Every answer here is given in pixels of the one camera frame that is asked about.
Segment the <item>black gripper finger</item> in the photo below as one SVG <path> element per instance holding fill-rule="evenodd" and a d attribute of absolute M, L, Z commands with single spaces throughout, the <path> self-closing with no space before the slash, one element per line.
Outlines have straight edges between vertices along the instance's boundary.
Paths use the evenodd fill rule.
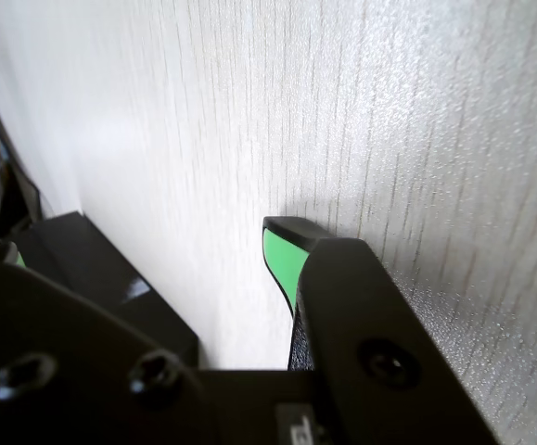
<path fill-rule="evenodd" d="M 435 342 L 361 239 L 262 223 L 265 265 L 307 338 L 340 444 L 493 444 Z"/>
<path fill-rule="evenodd" d="M 0 444 L 209 444 L 178 357 L 0 247 Z"/>

